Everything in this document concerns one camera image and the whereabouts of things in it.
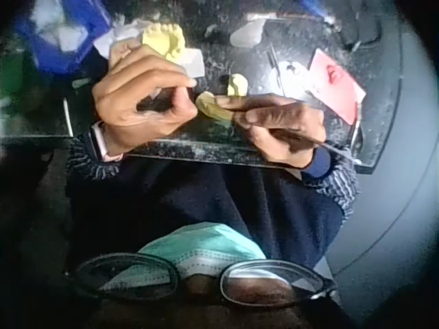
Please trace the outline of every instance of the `eyeglasses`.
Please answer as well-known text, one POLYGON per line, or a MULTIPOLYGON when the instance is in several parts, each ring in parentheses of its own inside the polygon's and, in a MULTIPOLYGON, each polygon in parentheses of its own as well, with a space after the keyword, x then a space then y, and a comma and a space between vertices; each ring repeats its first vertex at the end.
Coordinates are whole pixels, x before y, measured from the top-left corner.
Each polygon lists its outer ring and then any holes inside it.
MULTIPOLYGON (((91 295, 123 302, 164 302, 181 295, 177 268, 147 254, 117 253, 93 258, 68 273, 91 295)), ((250 260, 227 266, 217 279, 223 302, 250 307, 288 307, 326 297, 334 281, 282 260, 250 260)))

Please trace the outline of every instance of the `shirt cuff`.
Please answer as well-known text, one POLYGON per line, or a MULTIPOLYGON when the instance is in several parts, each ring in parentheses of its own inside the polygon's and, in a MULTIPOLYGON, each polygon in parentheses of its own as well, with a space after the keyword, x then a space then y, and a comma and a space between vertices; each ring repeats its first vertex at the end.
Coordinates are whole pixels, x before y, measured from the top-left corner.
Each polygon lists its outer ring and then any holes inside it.
POLYGON ((306 173, 314 178, 320 178, 326 175, 331 168, 331 155, 327 149, 317 147, 314 149, 314 156, 311 164, 300 170, 301 173, 306 173))

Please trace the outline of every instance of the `fingernail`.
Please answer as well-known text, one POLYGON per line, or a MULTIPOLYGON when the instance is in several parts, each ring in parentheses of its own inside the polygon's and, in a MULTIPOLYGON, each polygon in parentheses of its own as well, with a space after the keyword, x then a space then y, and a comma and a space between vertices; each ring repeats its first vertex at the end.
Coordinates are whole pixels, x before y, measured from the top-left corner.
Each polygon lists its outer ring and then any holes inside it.
POLYGON ((189 87, 193 88, 197 85, 197 80, 195 79, 189 79, 189 83, 188 83, 189 87))
POLYGON ((254 111, 248 111, 246 113, 246 121, 248 123, 256 123, 258 121, 258 114, 254 111))
POLYGON ((228 96, 215 96, 215 104, 218 106, 224 106, 230 103, 230 98, 228 96))

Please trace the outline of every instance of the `person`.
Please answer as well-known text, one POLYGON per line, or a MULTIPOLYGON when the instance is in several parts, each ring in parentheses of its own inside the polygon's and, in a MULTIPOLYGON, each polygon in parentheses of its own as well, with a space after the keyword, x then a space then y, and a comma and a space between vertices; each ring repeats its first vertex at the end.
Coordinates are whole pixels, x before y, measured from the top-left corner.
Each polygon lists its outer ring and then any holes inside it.
POLYGON ((285 129, 324 141, 323 112, 277 95, 216 97, 286 169, 129 156, 197 115, 187 92, 195 85, 128 40, 111 49, 93 88, 101 121, 75 138, 67 164, 67 273, 105 301, 89 328, 318 328, 306 305, 320 303, 330 311, 319 306, 313 318, 335 324, 323 314, 338 312, 346 325, 333 285, 311 269, 353 211, 355 170, 285 129), (174 89, 170 109, 137 111, 163 88, 174 89))

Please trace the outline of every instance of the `blue face mask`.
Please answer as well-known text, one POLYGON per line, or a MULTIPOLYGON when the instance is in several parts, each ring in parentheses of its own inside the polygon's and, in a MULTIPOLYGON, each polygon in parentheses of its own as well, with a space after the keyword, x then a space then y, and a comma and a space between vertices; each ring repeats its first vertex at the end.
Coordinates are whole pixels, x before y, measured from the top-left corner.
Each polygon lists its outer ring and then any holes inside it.
MULTIPOLYGON (((199 223, 180 228, 148 243, 138 253, 164 258, 173 263, 182 279, 194 274, 219 276, 227 266, 243 260, 265 259, 261 248, 242 234, 218 223, 199 223)), ((169 282, 164 269, 146 269, 136 265, 120 273, 102 289, 121 284, 141 287, 169 282)))

